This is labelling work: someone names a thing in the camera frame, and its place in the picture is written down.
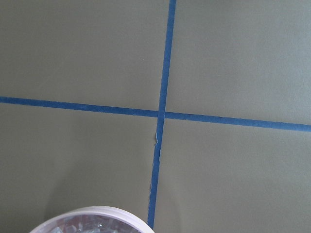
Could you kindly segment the clear ice cubes pile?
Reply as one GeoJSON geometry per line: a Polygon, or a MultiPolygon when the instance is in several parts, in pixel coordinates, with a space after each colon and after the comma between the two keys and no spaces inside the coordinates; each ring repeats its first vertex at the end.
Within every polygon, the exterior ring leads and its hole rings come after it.
{"type": "Polygon", "coordinates": [[[77,215],[58,221],[48,233],[139,233],[139,230],[111,217],[77,215]]]}

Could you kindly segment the pink bowl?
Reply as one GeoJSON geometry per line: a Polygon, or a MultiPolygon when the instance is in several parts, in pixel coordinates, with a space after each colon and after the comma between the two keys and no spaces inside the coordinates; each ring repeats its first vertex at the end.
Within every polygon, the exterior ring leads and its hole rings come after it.
{"type": "Polygon", "coordinates": [[[52,226],[56,226],[57,222],[67,218],[67,217],[73,217],[77,215],[99,215],[99,216],[105,216],[105,217],[111,217],[117,220],[120,220],[124,223],[129,224],[130,226],[136,228],[139,230],[139,233],[152,233],[153,230],[139,217],[135,216],[134,214],[119,209],[115,207],[109,207],[109,206],[91,206],[91,207],[84,207],[80,209],[76,209],[70,212],[67,212],[65,214],[61,214],[59,216],[53,217],[33,230],[31,230],[32,233],[47,233],[52,226]]]}

